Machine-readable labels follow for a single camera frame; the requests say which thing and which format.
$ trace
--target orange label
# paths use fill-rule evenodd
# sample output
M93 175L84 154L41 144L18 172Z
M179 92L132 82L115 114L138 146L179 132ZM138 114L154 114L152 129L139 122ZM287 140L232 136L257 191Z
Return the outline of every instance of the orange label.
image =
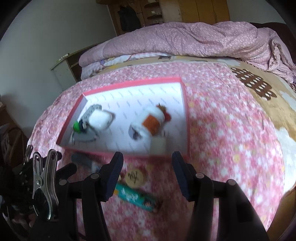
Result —
M145 126L152 135L155 135L160 127L160 123L152 115L149 115L146 120L144 120L142 125Z

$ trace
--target screw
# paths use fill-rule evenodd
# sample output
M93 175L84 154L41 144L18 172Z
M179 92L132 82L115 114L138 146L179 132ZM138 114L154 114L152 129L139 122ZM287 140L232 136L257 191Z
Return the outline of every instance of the screw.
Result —
M234 186L236 184L236 181L233 180L233 179L229 179L228 184L231 185L231 186Z
M99 173L93 173L93 174L91 175L91 179L97 179L97 178L99 178L99 176L100 176Z
M202 179L205 177L205 175L203 175L201 172L198 172L197 174L195 174L195 176L199 179Z
M66 183L67 183L67 180L65 180L65 179L62 179L62 180L60 180L60 182L59 182L59 184L60 184L61 186L66 185Z

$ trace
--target round wooden disc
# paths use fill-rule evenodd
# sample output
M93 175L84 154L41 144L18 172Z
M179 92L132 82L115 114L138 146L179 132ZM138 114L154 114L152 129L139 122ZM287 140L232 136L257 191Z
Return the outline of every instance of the round wooden disc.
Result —
M126 173L124 180L130 188L141 187L145 180L144 175L139 169L133 169Z

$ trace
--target folded blanket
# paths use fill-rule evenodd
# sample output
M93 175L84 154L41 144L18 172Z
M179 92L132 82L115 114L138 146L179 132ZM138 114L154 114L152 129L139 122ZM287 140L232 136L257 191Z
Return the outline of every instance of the folded blanket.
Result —
M247 22L170 22L126 33L85 52L79 65L134 53L163 52L197 57L239 58L289 83L296 81L296 66L286 45L269 28L256 28Z

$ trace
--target wall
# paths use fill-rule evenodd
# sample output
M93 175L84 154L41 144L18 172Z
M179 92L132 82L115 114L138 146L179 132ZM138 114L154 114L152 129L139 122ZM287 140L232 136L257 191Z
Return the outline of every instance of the wall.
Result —
M114 36L107 6L95 0L32 0L16 16L0 41L0 94L25 135L62 92L54 63Z
M230 20L253 23L285 23L278 12L265 0L227 0Z

